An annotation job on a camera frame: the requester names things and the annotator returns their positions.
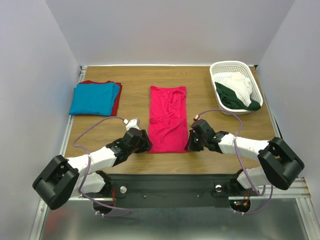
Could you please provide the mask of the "pink t-shirt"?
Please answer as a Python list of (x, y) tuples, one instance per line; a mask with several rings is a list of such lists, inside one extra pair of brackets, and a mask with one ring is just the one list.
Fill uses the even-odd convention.
[(188, 143), (187, 89), (150, 86), (150, 154), (185, 153)]

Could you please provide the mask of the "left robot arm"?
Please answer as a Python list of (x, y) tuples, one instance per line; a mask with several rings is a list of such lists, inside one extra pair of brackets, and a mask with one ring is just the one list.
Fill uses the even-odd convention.
[(144, 153), (152, 148), (146, 130), (130, 128), (101, 149), (77, 157), (53, 157), (34, 180), (32, 187), (51, 210), (62, 207), (82, 188), (85, 177), (125, 162), (131, 154)]

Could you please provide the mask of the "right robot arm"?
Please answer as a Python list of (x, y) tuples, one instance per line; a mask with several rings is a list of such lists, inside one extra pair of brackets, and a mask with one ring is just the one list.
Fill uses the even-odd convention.
[(253, 140), (235, 136), (226, 131), (214, 131), (204, 119), (193, 122), (186, 150), (200, 152), (208, 149), (220, 154), (235, 154), (258, 161), (259, 167), (245, 168), (232, 176), (228, 184), (218, 183), (217, 193), (242, 195), (252, 187), (272, 185), (287, 190), (305, 167), (303, 161), (279, 137), (272, 140)]

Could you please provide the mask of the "dark green t-shirt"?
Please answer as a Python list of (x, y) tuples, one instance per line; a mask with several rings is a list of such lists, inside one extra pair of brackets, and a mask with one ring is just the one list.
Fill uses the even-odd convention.
[(257, 101), (251, 100), (251, 103), (249, 104), (249, 106), (246, 106), (237, 97), (236, 93), (232, 89), (218, 82), (215, 82), (215, 86), (216, 86), (216, 91), (218, 93), (220, 101), (225, 107), (229, 109), (234, 109), (234, 110), (246, 110), (251, 112), (256, 112), (261, 109), (261, 105)]

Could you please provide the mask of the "white t-shirt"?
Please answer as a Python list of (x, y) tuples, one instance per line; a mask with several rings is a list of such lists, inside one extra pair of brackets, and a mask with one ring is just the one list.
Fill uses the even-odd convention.
[(253, 91), (251, 80), (240, 72), (231, 74), (231, 77), (225, 77), (220, 84), (232, 89), (236, 96), (248, 107), (251, 103), (251, 94)]

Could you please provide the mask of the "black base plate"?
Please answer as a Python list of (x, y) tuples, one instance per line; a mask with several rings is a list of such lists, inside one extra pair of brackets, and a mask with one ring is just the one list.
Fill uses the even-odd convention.
[(106, 174), (95, 199), (110, 198), (115, 190), (119, 208), (228, 208), (230, 197), (243, 198), (246, 190), (235, 174)]

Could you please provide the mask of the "aluminium frame rail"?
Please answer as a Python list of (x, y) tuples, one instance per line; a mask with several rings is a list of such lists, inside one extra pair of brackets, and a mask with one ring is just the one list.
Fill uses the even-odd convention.
[[(118, 114), (139, 118), (149, 126), (150, 86), (187, 89), (187, 119), (202, 113), (214, 130), (239, 132), (244, 138), (267, 140), (275, 135), (266, 106), (236, 118), (218, 111), (208, 66), (88, 66), (81, 78), (94, 82), (120, 82)], [(200, 153), (138, 154), (108, 168), (109, 173), (230, 174), (240, 169), (238, 158), (205, 150)], [(258, 213), (242, 215), (231, 208), (135, 209), (126, 217), (100, 217), (92, 203), (75, 197), (58, 210), (39, 203), (31, 231), (32, 240), (306, 240), (309, 228), (304, 214), (311, 195), (303, 178), (283, 191), (267, 188), (263, 197), (253, 197)]]

